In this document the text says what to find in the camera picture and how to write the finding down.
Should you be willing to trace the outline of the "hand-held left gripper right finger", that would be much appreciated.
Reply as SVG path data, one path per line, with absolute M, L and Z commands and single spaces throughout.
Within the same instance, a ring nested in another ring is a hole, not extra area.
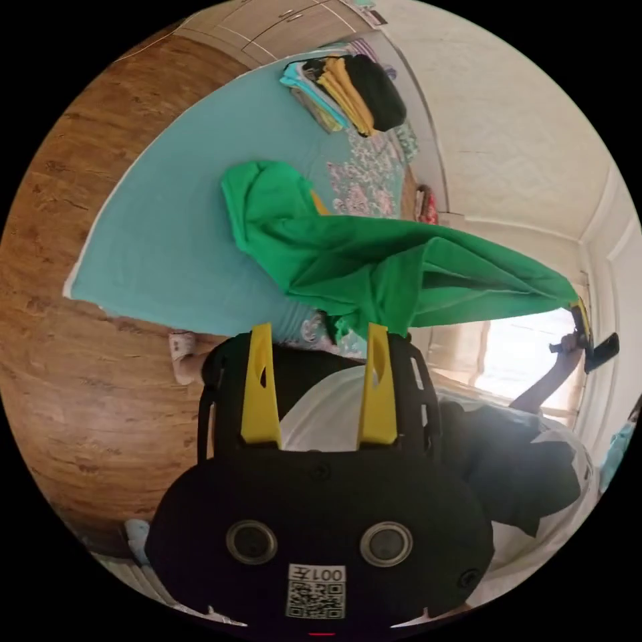
M 369 324 L 359 446 L 389 447 L 397 440 L 397 414 L 387 328 Z

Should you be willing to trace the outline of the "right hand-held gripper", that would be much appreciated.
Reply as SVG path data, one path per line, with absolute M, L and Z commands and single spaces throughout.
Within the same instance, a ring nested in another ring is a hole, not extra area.
M 570 315 L 574 324 L 573 332 L 581 336 L 582 353 L 585 362 L 596 362 L 596 348 L 590 328 L 589 314 L 582 298 L 570 305 Z M 549 344 L 549 351 L 552 354 L 559 354 L 559 344 Z

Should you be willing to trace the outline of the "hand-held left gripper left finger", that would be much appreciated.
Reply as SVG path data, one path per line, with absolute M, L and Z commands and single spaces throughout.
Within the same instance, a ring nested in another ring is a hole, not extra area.
M 251 331 L 240 435 L 247 445 L 281 443 L 269 323 L 254 326 Z

